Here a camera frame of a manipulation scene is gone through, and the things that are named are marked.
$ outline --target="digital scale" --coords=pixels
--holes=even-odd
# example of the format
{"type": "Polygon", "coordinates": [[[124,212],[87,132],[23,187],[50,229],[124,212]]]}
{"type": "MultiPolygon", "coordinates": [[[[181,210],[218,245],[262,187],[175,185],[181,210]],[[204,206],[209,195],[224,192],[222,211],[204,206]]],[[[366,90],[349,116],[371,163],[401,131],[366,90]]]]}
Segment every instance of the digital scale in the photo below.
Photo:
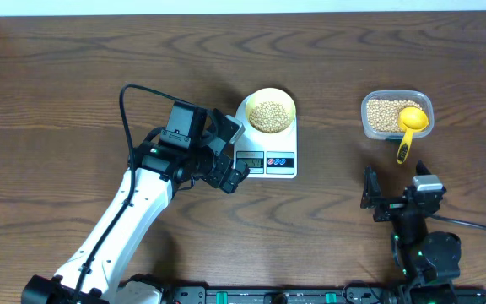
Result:
{"type": "Polygon", "coordinates": [[[234,159],[243,160],[251,169],[249,177],[294,178],[297,175],[297,119],[295,103],[286,92],[267,88],[258,90],[241,102],[235,118],[245,132],[235,143],[234,159]],[[281,104],[292,122],[278,133],[264,133],[249,122],[252,110],[265,101],[281,104]]]}

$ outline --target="gray container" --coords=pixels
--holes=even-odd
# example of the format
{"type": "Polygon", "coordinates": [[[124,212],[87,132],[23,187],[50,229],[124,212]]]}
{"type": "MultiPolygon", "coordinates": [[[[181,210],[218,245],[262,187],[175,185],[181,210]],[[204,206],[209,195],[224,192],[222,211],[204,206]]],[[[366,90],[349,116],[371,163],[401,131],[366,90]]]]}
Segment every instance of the gray container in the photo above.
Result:
{"type": "Polygon", "coordinates": [[[412,90],[379,90],[368,94],[361,103],[361,120],[363,121],[364,134],[371,139],[402,139],[404,133],[389,133],[380,132],[371,128],[369,125],[369,118],[367,117],[367,103],[369,100],[382,99],[382,100],[411,100],[418,103],[423,112],[427,114],[429,118],[429,126],[422,132],[417,132],[413,134],[413,138],[423,138],[427,136],[432,128],[435,126],[435,114],[432,110],[432,103],[430,103],[429,97],[427,95],[412,90]]]}

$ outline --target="scoop handle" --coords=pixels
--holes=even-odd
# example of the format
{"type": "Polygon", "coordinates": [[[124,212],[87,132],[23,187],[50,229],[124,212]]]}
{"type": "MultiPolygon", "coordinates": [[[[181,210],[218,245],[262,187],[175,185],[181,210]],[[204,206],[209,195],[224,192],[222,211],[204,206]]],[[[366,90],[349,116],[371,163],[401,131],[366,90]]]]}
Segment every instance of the scoop handle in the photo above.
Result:
{"type": "Polygon", "coordinates": [[[412,138],[413,129],[406,128],[401,145],[398,147],[397,163],[402,164],[408,158],[408,152],[410,151],[410,146],[412,146],[412,138]]]}

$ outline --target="yellow scoop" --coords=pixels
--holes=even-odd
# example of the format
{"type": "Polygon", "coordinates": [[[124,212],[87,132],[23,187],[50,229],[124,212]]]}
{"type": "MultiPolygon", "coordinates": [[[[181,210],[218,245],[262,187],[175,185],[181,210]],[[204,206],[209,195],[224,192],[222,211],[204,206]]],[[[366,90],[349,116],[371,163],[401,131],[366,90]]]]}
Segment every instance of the yellow scoop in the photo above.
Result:
{"type": "Polygon", "coordinates": [[[412,145],[413,133],[423,131],[429,126],[427,115],[416,107],[402,109],[398,116],[398,126],[405,132],[401,146],[398,147],[397,163],[402,164],[408,157],[412,145]]]}

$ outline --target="white backdrop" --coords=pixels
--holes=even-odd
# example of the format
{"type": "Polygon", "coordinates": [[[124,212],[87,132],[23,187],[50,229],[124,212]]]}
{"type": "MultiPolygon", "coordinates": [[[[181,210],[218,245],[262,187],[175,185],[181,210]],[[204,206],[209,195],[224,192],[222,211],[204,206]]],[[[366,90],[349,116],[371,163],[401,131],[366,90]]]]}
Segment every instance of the white backdrop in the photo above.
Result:
{"type": "Polygon", "coordinates": [[[0,0],[0,16],[486,10],[486,0],[0,0]]]}

